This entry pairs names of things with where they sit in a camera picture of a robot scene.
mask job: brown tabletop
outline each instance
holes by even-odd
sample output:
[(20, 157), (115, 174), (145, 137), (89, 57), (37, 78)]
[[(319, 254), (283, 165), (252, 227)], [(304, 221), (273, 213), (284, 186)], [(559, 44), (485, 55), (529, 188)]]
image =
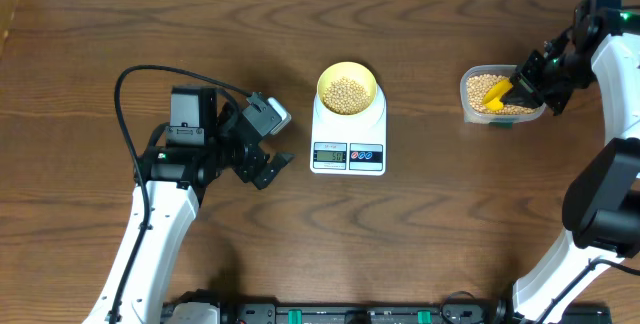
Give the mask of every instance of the brown tabletop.
[[(230, 170), (210, 185), (170, 298), (196, 288), (282, 302), (497, 297), (560, 233), (564, 192), (604, 144), (600, 94), (592, 85), (562, 116), (503, 129), (463, 122), (460, 78), (522, 62), (571, 24), (578, 1), (20, 0), (0, 61), (1, 321), (78, 322), (97, 299), (133, 189), (113, 85), (136, 64), (262, 91), (293, 115), (264, 145), (297, 155), (268, 189)], [(387, 96), (382, 177), (309, 170), (316, 81), (344, 60), (372, 67)], [(165, 73), (125, 83), (139, 151), (184, 83)], [(638, 293), (640, 280), (608, 271), (579, 300), (632, 323)]]

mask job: clear plastic container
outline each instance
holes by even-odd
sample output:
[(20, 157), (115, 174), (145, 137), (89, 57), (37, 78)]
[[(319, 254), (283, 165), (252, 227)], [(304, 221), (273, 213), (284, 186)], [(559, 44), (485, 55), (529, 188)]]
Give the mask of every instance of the clear plastic container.
[(546, 104), (536, 109), (531, 114), (520, 115), (497, 115), (497, 114), (484, 114), (478, 113), (473, 110), (471, 104), (469, 104), (469, 95), (467, 93), (467, 80), (471, 77), (492, 74), (492, 75), (504, 75), (510, 77), (516, 70), (515, 65), (480, 65), (469, 69), (460, 80), (460, 99), (462, 100), (462, 109), (464, 109), (464, 121), (467, 123), (489, 124), (489, 123), (521, 123), (538, 119), (542, 112), (547, 108)]

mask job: yellow scoop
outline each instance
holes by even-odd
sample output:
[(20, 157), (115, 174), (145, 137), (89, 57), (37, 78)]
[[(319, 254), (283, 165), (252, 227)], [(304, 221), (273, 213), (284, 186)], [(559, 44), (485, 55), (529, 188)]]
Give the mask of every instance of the yellow scoop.
[(511, 90), (511, 88), (513, 88), (513, 85), (509, 79), (499, 81), (498, 84), (494, 85), (493, 88), (487, 92), (487, 95), (484, 96), (484, 99), (482, 99), (482, 105), (493, 111), (498, 111), (504, 108), (504, 104), (500, 99), (502, 99), (502, 96)]

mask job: kitchen scale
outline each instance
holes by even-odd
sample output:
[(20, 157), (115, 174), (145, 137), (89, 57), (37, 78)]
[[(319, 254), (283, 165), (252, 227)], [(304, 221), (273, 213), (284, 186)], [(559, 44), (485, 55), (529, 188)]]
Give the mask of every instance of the kitchen scale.
[[(340, 78), (362, 84), (371, 102), (353, 115), (336, 114), (322, 102), (330, 84)], [(318, 80), (313, 101), (310, 168), (319, 174), (382, 175), (387, 159), (387, 101), (373, 74), (357, 63), (338, 63)]]

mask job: container of chickpeas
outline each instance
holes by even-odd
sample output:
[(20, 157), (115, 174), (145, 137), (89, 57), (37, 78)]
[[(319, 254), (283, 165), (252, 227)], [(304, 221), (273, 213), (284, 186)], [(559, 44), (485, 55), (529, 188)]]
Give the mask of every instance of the container of chickpeas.
[(378, 93), (373, 74), (361, 64), (337, 63), (318, 80), (321, 104), (341, 119), (359, 117), (371, 106)]
[(537, 109), (505, 105), (499, 111), (491, 111), (482, 104), (487, 92), (503, 79), (509, 79), (515, 65), (481, 65), (469, 69), (460, 80), (460, 98), (464, 109), (464, 121), (468, 123), (521, 123), (537, 119), (547, 107)]

